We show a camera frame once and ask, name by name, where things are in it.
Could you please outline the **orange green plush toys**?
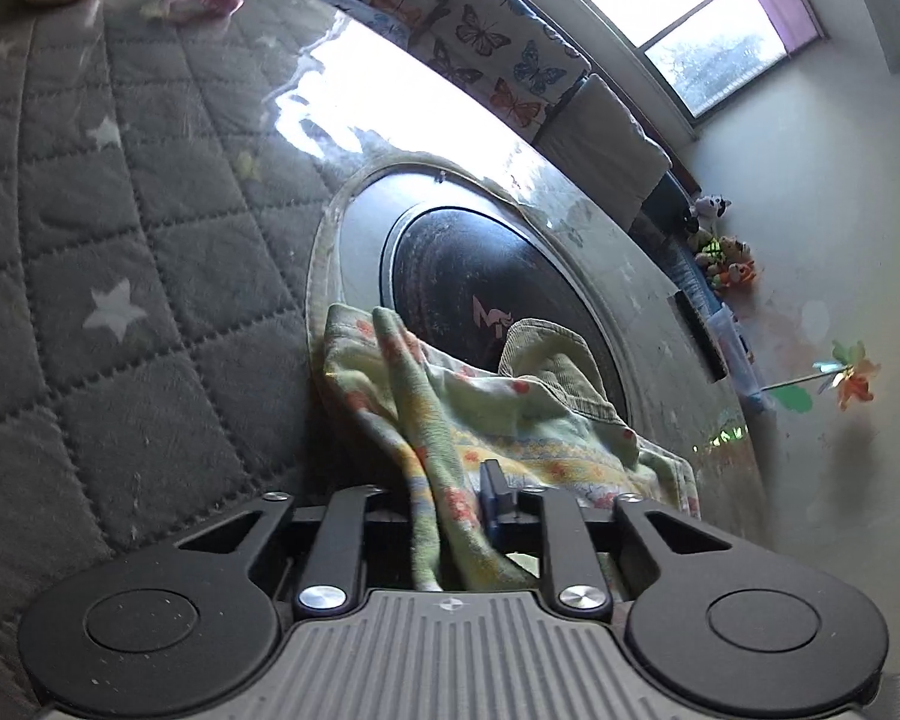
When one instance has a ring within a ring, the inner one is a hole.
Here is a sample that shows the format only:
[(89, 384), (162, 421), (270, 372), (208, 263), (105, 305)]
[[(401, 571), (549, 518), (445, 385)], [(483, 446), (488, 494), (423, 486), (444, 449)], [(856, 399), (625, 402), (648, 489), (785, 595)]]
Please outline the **orange green plush toys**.
[(714, 236), (701, 229), (689, 243), (694, 263), (715, 293), (743, 288), (756, 278), (756, 266), (746, 242), (731, 236)]

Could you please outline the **large window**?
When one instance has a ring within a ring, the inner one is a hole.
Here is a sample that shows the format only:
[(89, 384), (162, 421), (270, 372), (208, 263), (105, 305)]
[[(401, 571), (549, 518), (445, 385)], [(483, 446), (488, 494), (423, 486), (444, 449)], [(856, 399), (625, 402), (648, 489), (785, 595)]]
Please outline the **large window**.
[(702, 122), (821, 41), (809, 0), (530, 0), (683, 146)]

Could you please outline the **colourful patterned child garment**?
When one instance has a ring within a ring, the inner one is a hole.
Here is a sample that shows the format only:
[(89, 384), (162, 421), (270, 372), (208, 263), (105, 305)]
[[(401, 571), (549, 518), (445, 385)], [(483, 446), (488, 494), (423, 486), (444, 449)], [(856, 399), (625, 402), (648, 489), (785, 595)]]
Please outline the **colourful patterned child garment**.
[(606, 394), (587, 342), (543, 319), (510, 327), (495, 371), (416, 337), (397, 312), (334, 304), (323, 380), (403, 473), (416, 589), (440, 590), (442, 559), (465, 589), (521, 590), (535, 579), (493, 546), (479, 516), (479, 467), (499, 462), (518, 489), (559, 488), (608, 509), (621, 494), (697, 515), (689, 461), (637, 434)]

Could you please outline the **upright butterfly print cushion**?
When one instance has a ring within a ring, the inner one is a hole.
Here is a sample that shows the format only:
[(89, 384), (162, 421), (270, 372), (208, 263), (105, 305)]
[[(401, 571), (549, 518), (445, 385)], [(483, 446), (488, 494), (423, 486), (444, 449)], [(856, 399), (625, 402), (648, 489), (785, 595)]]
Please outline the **upright butterfly print cushion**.
[(525, 0), (447, 0), (411, 52), (527, 142), (592, 71)]

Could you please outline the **grey quilted star table cover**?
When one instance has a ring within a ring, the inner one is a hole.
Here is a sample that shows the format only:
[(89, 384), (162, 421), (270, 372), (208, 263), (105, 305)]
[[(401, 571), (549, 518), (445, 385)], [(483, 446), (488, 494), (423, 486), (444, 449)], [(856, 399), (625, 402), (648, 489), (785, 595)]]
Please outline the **grey quilted star table cover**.
[(745, 420), (629, 234), (463, 91), (320, 0), (0, 0), (0, 718), (60, 578), (268, 489), (397, 472), (334, 431), (305, 296), (338, 193), (398, 164), (533, 208), (613, 293), (647, 426), (702, 515), (766, 541)]

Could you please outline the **colourful paper pinwheel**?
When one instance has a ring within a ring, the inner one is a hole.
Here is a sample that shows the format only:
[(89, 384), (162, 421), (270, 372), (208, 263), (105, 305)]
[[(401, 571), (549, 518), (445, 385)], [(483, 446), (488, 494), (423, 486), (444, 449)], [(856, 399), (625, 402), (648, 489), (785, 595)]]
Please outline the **colourful paper pinwheel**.
[(831, 344), (831, 358), (813, 364), (813, 371), (792, 379), (772, 382), (761, 388), (784, 410), (806, 415), (818, 398), (834, 398), (837, 410), (847, 411), (854, 403), (871, 403), (875, 399), (873, 379), (881, 366), (873, 362), (863, 341)]

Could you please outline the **black white plush toy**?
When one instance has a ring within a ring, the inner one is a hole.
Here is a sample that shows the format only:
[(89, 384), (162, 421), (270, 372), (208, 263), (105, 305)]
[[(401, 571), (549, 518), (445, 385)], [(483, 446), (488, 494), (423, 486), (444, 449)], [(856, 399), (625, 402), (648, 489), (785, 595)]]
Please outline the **black white plush toy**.
[(701, 229), (715, 232), (720, 220), (730, 210), (730, 206), (730, 200), (725, 199), (724, 195), (701, 195), (689, 202), (686, 226), (692, 232)]

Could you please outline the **black round induction cooktop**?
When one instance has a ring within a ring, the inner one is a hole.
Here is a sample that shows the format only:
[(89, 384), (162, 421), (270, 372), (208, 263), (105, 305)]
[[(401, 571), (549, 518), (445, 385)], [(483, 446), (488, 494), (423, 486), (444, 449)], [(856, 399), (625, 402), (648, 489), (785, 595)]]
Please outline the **black round induction cooktop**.
[(470, 177), (398, 164), (341, 195), (333, 244), (334, 302), (395, 310), (425, 343), (484, 371), (499, 367), (515, 323), (557, 323), (585, 340), (621, 418), (647, 426), (613, 293), (533, 208)]

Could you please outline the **plain beige cushion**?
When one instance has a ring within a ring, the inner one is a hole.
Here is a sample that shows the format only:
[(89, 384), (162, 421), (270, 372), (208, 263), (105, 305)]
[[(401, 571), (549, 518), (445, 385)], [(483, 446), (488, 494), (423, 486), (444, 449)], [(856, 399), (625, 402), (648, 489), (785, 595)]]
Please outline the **plain beige cushion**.
[(673, 166), (594, 73), (541, 129), (535, 148), (624, 231)]

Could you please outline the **black remote control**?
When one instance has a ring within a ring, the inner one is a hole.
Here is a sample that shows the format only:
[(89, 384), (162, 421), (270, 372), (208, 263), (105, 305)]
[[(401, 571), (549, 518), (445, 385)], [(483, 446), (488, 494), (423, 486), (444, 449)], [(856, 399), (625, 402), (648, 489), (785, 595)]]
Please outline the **black remote control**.
[(724, 355), (715, 343), (709, 327), (702, 319), (701, 314), (697, 312), (696, 307), (692, 305), (681, 289), (671, 294), (668, 298), (670, 304), (673, 305), (674, 313), (679, 317), (689, 338), (696, 344), (697, 353), (701, 356), (702, 366), (709, 372), (713, 382), (724, 380), (728, 376), (727, 365), (725, 364)]

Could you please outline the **clear plastic storage box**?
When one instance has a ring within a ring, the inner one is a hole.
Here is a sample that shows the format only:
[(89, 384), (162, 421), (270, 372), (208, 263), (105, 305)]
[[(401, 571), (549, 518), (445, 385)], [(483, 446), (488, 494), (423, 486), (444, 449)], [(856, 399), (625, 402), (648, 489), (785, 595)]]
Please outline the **clear plastic storage box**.
[(761, 390), (752, 367), (748, 347), (743, 343), (735, 314), (724, 304), (707, 319), (707, 327), (724, 356), (731, 383), (740, 397), (751, 397)]

